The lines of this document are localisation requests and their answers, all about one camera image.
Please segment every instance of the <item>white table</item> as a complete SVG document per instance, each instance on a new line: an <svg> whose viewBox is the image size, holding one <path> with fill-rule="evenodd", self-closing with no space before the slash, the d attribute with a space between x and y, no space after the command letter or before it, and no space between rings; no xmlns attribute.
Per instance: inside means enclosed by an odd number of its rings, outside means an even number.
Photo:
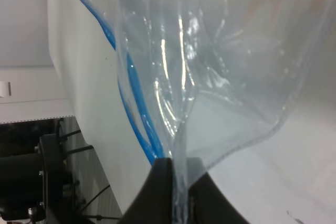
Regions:
<svg viewBox="0 0 336 224"><path fill-rule="evenodd" d="M121 103L116 54L79 0L48 0L48 11L52 60L84 138L95 147L125 212L150 164ZM336 222L335 68L334 55L321 55L284 128L211 170L218 187L250 223Z"/></svg>

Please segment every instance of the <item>white panel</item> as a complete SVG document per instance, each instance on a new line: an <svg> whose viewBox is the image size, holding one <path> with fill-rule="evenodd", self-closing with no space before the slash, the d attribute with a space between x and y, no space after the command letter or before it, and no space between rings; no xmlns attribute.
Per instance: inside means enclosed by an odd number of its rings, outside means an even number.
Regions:
<svg viewBox="0 0 336 224"><path fill-rule="evenodd" d="M67 99L0 104L0 124L73 116Z"/></svg>
<svg viewBox="0 0 336 224"><path fill-rule="evenodd" d="M0 103L66 98L54 67L0 67L0 81L10 82L11 88Z"/></svg>

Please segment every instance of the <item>transparent plastic sheet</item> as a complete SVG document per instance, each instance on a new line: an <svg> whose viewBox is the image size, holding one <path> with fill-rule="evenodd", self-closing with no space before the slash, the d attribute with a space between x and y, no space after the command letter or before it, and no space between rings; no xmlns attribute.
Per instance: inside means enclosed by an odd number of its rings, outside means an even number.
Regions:
<svg viewBox="0 0 336 224"><path fill-rule="evenodd" d="M190 185L282 126L334 13L334 0L82 2L116 47L147 157L174 160L176 223L187 222ZM203 166L187 163L195 157Z"/></svg>

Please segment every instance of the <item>white surface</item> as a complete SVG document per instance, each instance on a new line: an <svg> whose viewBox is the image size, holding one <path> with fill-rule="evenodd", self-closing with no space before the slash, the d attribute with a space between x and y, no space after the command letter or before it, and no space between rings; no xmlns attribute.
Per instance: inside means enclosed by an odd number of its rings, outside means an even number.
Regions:
<svg viewBox="0 0 336 224"><path fill-rule="evenodd" d="M47 0L0 0L0 66L51 65Z"/></svg>
<svg viewBox="0 0 336 224"><path fill-rule="evenodd" d="M48 0L48 11L51 57L125 212L150 166L120 101L115 53L79 0ZM250 223L336 222L335 67L333 53L319 55L285 127L211 171Z"/></svg>
<svg viewBox="0 0 336 224"><path fill-rule="evenodd" d="M11 83L11 96L1 98L0 103L66 98L53 66L0 67L0 80Z"/></svg>
<svg viewBox="0 0 336 224"><path fill-rule="evenodd" d="M0 80L0 124L73 115L54 67L0 67Z"/></svg>
<svg viewBox="0 0 336 224"><path fill-rule="evenodd" d="M73 116L67 99L0 104L0 124Z"/></svg>

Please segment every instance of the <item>black machine part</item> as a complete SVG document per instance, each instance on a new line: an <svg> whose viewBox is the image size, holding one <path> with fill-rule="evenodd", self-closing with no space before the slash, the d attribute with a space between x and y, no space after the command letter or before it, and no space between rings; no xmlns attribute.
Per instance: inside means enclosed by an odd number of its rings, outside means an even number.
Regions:
<svg viewBox="0 0 336 224"><path fill-rule="evenodd" d="M43 199L39 154L0 158L0 215L4 220L28 218L28 208Z"/></svg>
<svg viewBox="0 0 336 224"><path fill-rule="evenodd" d="M46 218L46 214L42 206L28 208L28 215L31 224L36 224Z"/></svg>
<svg viewBox="0 0 336 224"><path fill-rule="evenodd" d="M85 216L70 211L67 204L61 201L49 204L46 211L48 224L94 224Z"/></svg>
<svg viewBox="0 0 336 224"><path fill-rule="evenodd" d="M137 198L119 224L171 224L173 164L156 159ZM206 173L189 190L189 224L248 224Z"/></svg>

